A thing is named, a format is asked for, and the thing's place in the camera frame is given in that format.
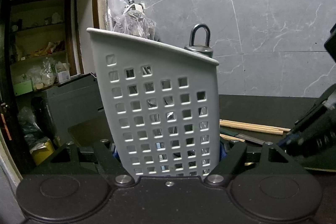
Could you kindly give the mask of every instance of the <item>orange strip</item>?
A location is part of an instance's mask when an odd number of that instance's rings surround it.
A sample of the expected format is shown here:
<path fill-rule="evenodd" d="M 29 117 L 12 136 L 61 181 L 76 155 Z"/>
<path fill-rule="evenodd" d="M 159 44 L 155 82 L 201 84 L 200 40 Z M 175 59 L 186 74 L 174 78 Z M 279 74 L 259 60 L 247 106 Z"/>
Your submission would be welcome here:
<path fill-rule="evenodd" d="M 9 140 L 11 141 L 11 140 L 12 140 L 12 137 L 11 137 L 9 131 L 8 131 L 8 127 L 7 127 L 7 124 L 6 124 L 6 121 L 5 121 L 5 117 L 4 117 L 4 115 L 3 115 L 2 113 L 1 113 L 1 117 L 2 117 L 3 124 L 4 124 L 4 126 L 5 126 L 5 130 L 6 130 L 6 132 L 7 132 L 7 136 L 8 136 L 8 138 L 9 138 Z"/>

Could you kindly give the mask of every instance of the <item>basket rim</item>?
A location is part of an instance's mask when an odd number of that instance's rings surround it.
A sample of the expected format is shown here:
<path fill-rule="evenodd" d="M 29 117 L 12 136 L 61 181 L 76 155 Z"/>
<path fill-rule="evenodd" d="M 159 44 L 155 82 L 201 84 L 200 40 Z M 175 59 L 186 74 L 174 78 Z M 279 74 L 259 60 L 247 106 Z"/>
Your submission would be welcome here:
<path fill-rule="evenodd" d="M 153 46 L 153 47 L 163 48 L 163 49 L 171 51 L 171 52 L 175 52 L 175 53 L 178 53 L 178 54 L 186 55 L 186 56 L 191 57 L 191 58 L 202 60 L 204 62 L 213 64 L 215 66 L 219 65 L 219 62 L 217 60 L 213 59 L 213 58 L 207 57 L 203 54 L 198 54 L 198 53 L 195 53 L 195 52 L 191 52 L 191 51 L 185 50 L 183 48 L 179 48 L 179 47 L 176 47 L 176 46 L 165 44 L 165 43 L 162 43 L 162 42 L 157 42 L 157 41 L 146 39 L 146 38 L 135 37 L 135 36 L 129 35 L 129 34 L 123 34 L 123 33 L 107 31 L 107 30 L 102 30 L 102 29 L 96 29 L 96 28 L 87 28 L 86 31 L 90 34 L 91 33 L 102 34 L 102 35 L 106 35 L 106 36 L 110 36 L 110 37 L 119 37 L 119 38 L 126 39 L 126 40 L 137 41 L 139 43 L 143 43 L 143 44 L 150 45 L 150 46 Z"/>

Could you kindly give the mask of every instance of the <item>white plastic basket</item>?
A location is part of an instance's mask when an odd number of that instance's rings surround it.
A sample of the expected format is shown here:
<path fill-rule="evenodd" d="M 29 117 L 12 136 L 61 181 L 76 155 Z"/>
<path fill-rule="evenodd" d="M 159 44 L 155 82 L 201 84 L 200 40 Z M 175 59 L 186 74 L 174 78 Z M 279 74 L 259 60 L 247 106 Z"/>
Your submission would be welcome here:
<path fill-rule="evenodd" d="M 204 179 L 219 162 L 218 62 L 144 38 L 87 30 L 123 167 L 135 179 Z"/>

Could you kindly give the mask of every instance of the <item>padlock shackle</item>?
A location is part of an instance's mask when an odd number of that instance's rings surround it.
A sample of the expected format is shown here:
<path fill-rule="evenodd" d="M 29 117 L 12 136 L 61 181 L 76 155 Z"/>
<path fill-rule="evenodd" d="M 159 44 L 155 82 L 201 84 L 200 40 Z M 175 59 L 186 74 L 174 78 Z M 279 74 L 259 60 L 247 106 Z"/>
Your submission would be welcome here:
<path fill-rule="evenodd" d="M 204 29 L 205 29 L 205 32 L 207 33 L 207 36 L 206 36 L 206 39 L 205 39 L 205 45 L 206 45 L 207 47 L 209 47 L 209 45 L 210 45 L 210 29 L 209 29 L 209 27 L 208 27 L 206 24 L 204 24 L 204 23 L 196 24 L 196 25 L 194 26 L 194 28 L 191 30 L 190 40 L 189 40 L 189 46 L 193 46 L 193 45 L 194 45 L 194 39 L 195 39 L 196 31 L 197 31 L 199 28 L 204 28 Z"/>

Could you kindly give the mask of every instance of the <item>square hole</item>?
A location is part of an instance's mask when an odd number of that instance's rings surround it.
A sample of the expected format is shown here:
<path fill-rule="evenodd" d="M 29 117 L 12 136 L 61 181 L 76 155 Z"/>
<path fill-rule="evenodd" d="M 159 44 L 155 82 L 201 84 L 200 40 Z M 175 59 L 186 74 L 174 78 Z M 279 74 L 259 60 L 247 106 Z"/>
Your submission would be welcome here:
<path fill-rule="evenodd" d="M 185 133 L 192 133 L 193 132 L 193 125 L 192 124 L 184 125 L 184 132 Z"/>
<path fill-rule="evenodd" d="M 156 145 L 156 149 L 158 151 L 165 150 L 165 143 L 164 142 L 159 142 L 159 143 L 156 143 L 155 145 Z"/>
<path fill-rule="evenodd" d="M 154 162 L 152 156 L 145 156 L 143 159 L 145 160 L 146 164 L 152 164 Z"/>
<path fill-rule="evenodd" d="M 210 148 L 206 147 L 206 148 L 202 148 L 202 156 L 206 156 L 210 154 Z"/>
<path fill-rule="evenodd" d="M 162 138 L 162 130 L 160 128 L 153 129 L 154 138 Z"/>
<path fill-rule="evenodd" d="M 187 77 L 181 77 L 178 79 L 178 86 L 181 88 L 188 87 L 188 78 Z"/>
<path fill-rule="evenodd" d="M 151 148 L 150 148 L 148 143 L 144 143 L 144 144 L 140 145 L 140 147 L 141 147 L 142 152 L 150 152 L 151 151 Z"/>
<path fill-rule="evenodd" d="M 182 164 L 175 164 L 175 170 L 176 170 L 176 171 L 183 170 L 183 166 L 182 166 Z"/>
<path fill-rule="evenodd" d="M 114 54 L 110 54 L 106 56 L 106 64 L 108 66 L 115 65 L 117 63 L 116 56 Z"/>
<path fill-rule="evenodd" d="M 167 161 L 167 155 L 166 154 L 160 154 L 159 155 L 159 161 Z"/>
<path fill-rule="evenodd" d="M 154 92 L 154 84 L 153 82 L 149 82 L 149 83 L 145 83 L 145 92 L 149 93 L 149 92 Z"/>
<path fill-rule="evenodd" d="M 163 103 L 164 106 L 173 106 L 174 105 L 173 97 L 172 96 L 163 97 Z"/>
<path fill-rule="evenodd" d="M 126 149 L 127 149 L 129 154 L 134 154 L 134 153 L 137 152 L 134 145 L 129 145 L 129 146 L 126 147 Z"/>
<path fill-rule="evenodd" d="M 172 140 L 170 141 L 170 145 L 172 149 L 180 148 L 180 141 L 179 140 Z"/>
<path fill-rule="evenodd" d="M 134 75 L 134 69 L 133 69 L 133 68 L 126 69 L 126 70 L 125 70 L 125 74 L 126 74 L 126 79 L 132 79 L 132 78 L 135 78 L 135 75 Z"/>
<path fill-rule="evenodd" d="M 143 117 L 142 116 L 135 116 L 134 117 L 134 122 L 135 122 L 135 126 L 136 127 L 140 127 L 140 126 L 144 126 L 145 122 L 143 121 Z"/>
<path fill-rule="evenodd" d="M 134 169 L 136 175 L 142 175 L 142 169 L 141 168 L 135 168 Z"/>
<path fill-rule="evenodd" d="M 210 159 L 204 159 L 202 160 L 202 166 L 210 165 Z"/>
<path fill-rule="evenodd" d="M 141 69 L 142 69 L 142 75 L 144 76 L 152 75 L 151 66 L 143 66 Z"/>
<path fill-rule="evenodd" d="M 206 106 L 199 107 L 198 109 L 198 115 L 199 116 L 204 116 L 208 114 L 208 109 Z"/>
<path fill-rule="evenodd" d="M 130 96 L 137 95 L 138 94 L 138 88 L 137 88 L 137 86 L 136 85 L 130 85 L 128 87 L 128 92 L 129 92 Z"/>
<path fill-rule="evenodd" d="M 183 119 L 191 119 L 192 118 L 191 110 L 190 109 L 182 110 L 182 117 Z"/>
<path fill-rule="evenodd" d="M 149 119 L 151 120 L 151 124 L 160 123 L 160 115 L 159 114 L 151 114 L 151 115 L 149 115 Z"/>
<path fill-rule="evenodd" d="M 149 174 L 155 174 L 156 173 L 155 166 L 147 167 L 147 171 Z"/>
<path fill-rule="evenodd" d="M 193 146 L 195 145 L 195 139 L 194 138 L 187 138 L 185 140 L 187 146 Z"/>
<path fill-rule="evenodd" d="M 117 70 L 110 71 L 109 72 L 109 78 L 110 78 L 110 82 L 117 82 L 117 81 L 119 81 L 118 71 Z"/>
<path fill-rule="evenodd" d="M 210 173 L 210 169 L 203 169 L 202 174 L 207 176 Z"/>
<path fill-rule="evenodd" d="M 133 111 L 140 111 L 141 110 L 140 102 L 139 101 L 131 102 L 131 108 Z"/>
<path fill-rule="evenodd" d="M 169 165 L 162 165 L 161 170 L 162 172 L 169 172 Z"/>
<path fill-rule="evenodd" d="M 158 107 L 155 98 L 147 99 L 146 101 L 147 101 L 147 107 L 148 107 L 149 109 L 151 109 L 151 108 L 157 108 L 157 107 Z"/>
<path fill-rule="evenodd" d="M 121 128 L 127 128 L 129 127 L 129 122 L 127 118 L 121 118 L 119 119 L 119 124 L 121 126 Z"/>
<path fill-rule="evenodd" d="M 139 137 L 139 140 L 148 139 L 146 130 L 138 131 L 138 137 Z"/>
<path fill-rule="evenodd" d="M 201 136 L 201 144 L 209 143 L 209 135 Z"/>
<path fill-rule="evenodd" d="M 140 164 L 139 158 L 131 157 L 131 163 L 132 165 L 139 165 Z"/>
<path fill-rule="evenodd" d="M 190 161 L 188 162 L 189 168 L 196 168 L 196 161 Z"/>
<path fill-rule="evenodd" d="M 162 87 L 162 90 L 170 90 L 171 89 L 170 80 L 169 79 L 162 80 L 161 87 Z"/>
<path fill-rule="evenodd" d="M 131 142 L 133 141 L 132 133 L 131 132 L 126 132 L 123 134 L 124 140 L 126 142 Z"/>
<path fill-rule="evenodd" d="M 175 112 L 168 112 L 168 113 L 166 113 L 166 116 L 167 116 L 167 121 L 168 122 L 176 121 Z"/>
<path fill-rule="evenodd" d="M 189 94 L 181 94 L 180 95 L 180 99 L 181 99 L 181 104 L 188 104 L 188 103 L 190 103 Z"/>
<path fill-rule="evenodd" d="M 197 92 L 197 101 L 205 101 L 205 91 Z"/>
<path fill-rule="evenodd" d="M 199 129 L 201 131 L 208 130 L 208 122 L 200 122 L 199 123 Z"/>
<path fill-rule="evenodd" d="M 125 113 L 126 112 L 126 108 L 125 108 L 125 104 L 124 103 L 118 103 L 115 105 L 115 109 L 118 113 Z"/>
<path fill-rule="evenodd" d="M 168 133 L 170 136 L 177 136 L 179 134 L 177 127 L 168 127 Z"/>
<path fill-rule="evenodd" d="M 122 97 L 123 94 L 121 93 L 121 88 L 120 87 L 112 88 L 112 95 L 114 98 Z"/>
<path fill-rule="evenodd" d="M 189 150 L 187 152 L 188 158 L 195 158 L 196 157 L 196 151 L 195 150 Z"/>
<path fill-rule="evenodd" d="M 174 158 L 174 160 L 181 160 L 182 159 L 181 152 L 173 153 L 173 158 Z"/>

